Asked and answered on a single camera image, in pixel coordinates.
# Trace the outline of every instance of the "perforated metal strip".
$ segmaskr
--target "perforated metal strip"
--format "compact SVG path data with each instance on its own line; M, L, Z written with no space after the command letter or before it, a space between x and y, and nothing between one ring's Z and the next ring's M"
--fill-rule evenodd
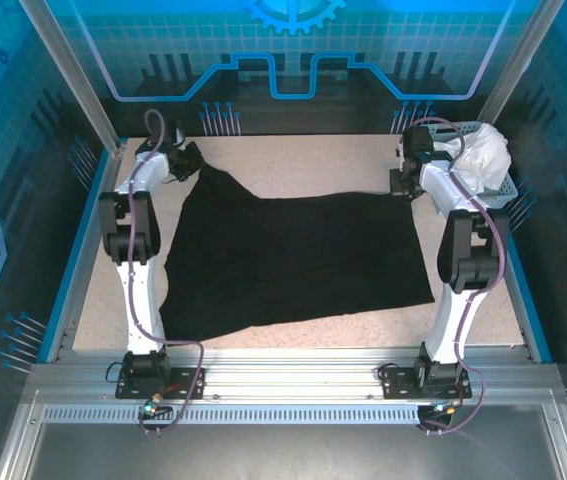
M139 405L47 405L43 422L136 424L140 408ZM173 415L172 410L146 423L169 422ZM191 425L413 425L418 423L418 412L416 406L407 405L190 405L181 422Z

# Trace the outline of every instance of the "black cloth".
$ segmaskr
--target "black cloth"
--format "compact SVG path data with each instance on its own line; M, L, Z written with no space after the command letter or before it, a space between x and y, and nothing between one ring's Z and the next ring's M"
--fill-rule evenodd
M206 165L165 263L168 339L432 302L407 198L260 199Z

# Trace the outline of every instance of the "speckled work surface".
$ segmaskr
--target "speckled work surface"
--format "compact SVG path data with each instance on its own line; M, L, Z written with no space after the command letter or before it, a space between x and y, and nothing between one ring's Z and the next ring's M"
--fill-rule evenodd
M210 137L195 139L211 165L228 171L262 198L293 198L337 192L388 192L388 170L396 136ZM140 139L128 141L118 182L131 171ZM170 248L181 205L197 177L163 186L154 196L161 229L157 304L167 292L162 265ZM441 282L436 256L445 220L436 215L424 195L413 203L414 220L427 266L432 293L438 299ZM127 321L123 292L110 259L99 250L79 321L74 348L125 349ZM438 303L364 312L284 325L252 327L205 342L209 348L246 347L389 347L419 345L430 330ZM501 283L481 305L468 337L469 344L520 344L510 298Z

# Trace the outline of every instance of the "black mounting plate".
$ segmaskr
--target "black mounting plate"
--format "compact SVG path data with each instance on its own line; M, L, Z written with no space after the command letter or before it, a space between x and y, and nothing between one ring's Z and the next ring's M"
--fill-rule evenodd
M472 398L472 386L466 370L461 371L457 388L455 385L425 385L419 387L414 368L384 365L378 370L385 400L455 400L459 394L464 399Z
M181 386L176 390L166 393L163 398L165 400L184 400L194 381L195 372L196 368L172 368L170 371L170 381L168 385L165 385L158 378L130 377L121 369L114 396L118 399L147 400L155 393L164 390L166 386L178 383ZM205 388L204 368L201 368L199 380L200 385L197 385L192 392L192 400L200 400L203 398L203 390Z

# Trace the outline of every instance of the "white cloth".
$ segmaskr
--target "white cloth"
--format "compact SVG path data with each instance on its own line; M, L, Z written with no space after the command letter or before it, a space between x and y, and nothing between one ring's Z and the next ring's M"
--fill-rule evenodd
M474 193L483 193L485 189L498 191L512 163L507 151L507 139L488 123L463 138L465 150L456 161L455 169ZM458 138L449 142L434 142L435 150L446 150L452 158L460 148L461 141Z

